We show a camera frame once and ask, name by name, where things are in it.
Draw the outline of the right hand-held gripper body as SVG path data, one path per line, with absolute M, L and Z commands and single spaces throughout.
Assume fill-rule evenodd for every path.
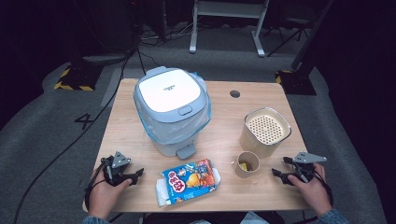
M 301 181 L 308 183 L 314 177 L 314 163 L 324 162 L 326 160 L 326 157 L 301 151 L 292 159 L 292 165 L 294 166 L 297 177 Z

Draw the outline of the person's left hand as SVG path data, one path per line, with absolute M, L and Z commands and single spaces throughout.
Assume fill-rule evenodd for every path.
M 100 171 L 90 194 L 88 216 L 107 219 L 119 197 L 129 186 L 128 180 L 124 180 L 116 187 L 109 185 L 104 178 L 104 172 Z

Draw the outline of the brown paper cup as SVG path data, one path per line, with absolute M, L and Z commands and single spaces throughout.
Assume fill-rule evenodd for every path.
M 239 167 L 240 161 L 248 161 L 252 165 L 252 171 L 246 172 Z M 260 169 L 260 159 L 256 154 L 250 151 L 243 151 L 236 160 L 235 173 L 241 178 L 247 178 L 255 174 Z

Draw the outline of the blue snack packet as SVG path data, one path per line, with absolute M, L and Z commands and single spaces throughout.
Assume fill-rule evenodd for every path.
M 160 207 L 182 203 L 218 189 L 219 171 L 211 160 L 188 162 L 162 171 L 156 182 L 156 197 Z

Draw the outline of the black stand with striped base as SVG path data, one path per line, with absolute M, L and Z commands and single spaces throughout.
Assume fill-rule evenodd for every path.
M 320 25 L 323 23 L 334 0 L 282 0 L 278 9 L 277 24 L 279 28 L 296 28 L 290 37 L 273 50 L 275 53 L 299 33 L 310 31 L 302 48 L 291 64 L 292 71 L 276 72 L 276 82 L 286 94 L 316 95 L 309 79 L 318 62 L 318 39 Z
M 94 91 L 101 76 L 103 66 L 86 60 L 72 62 L 66 66 L 58 81 L 55 90 Z

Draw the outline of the beige container with perforated insert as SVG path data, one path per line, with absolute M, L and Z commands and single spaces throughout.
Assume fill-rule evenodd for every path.
M 242 149 L 260 159 L 270 157 L 277 147 L 291 135 L 285 118 L 272 107 L 262 107 L 245 116 L 239 139 Z

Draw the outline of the white desk frame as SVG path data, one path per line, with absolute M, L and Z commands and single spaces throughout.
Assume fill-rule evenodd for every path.
M 265 56 L 265 51 L 260 41 L 260 33 L 264 18 L 268 9 L 269 0 L 263 0 L 262 3 L 231 3 L 218 2 L 208 0 L 194 0 L 192 10 L 192 33 L 189 47 L 190 53 L 195 53 L 197 50 L 197 36 L 198 36 L 198 17 L 199 16 L 217 16 L 217 17 L 232 17 L 243 19 L 257 19 L 258 23 L 256 30 L 251 32 L 253 42 L 259 57 Z

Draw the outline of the person's right hand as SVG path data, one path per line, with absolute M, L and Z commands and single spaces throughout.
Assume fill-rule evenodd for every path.
M 310 182 L 304 183 L 294 175 L 289 175 L 288 180 L 300 191 L 317 217 L 322 217 L 332 210 L 328 192 L 319 180 L 313 178 Z

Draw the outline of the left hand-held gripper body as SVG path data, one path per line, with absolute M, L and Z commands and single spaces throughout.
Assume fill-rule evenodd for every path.
M 116 187 L 126 179 L 132 179 L 132 175 L 126 175 L 125 169 L 130 164 L 131 160 L 126 158 L 122 153 L 117 151 L 114 156 L 102 158 L 101 163 L 104 165 L 104 177 L 106 182 Z

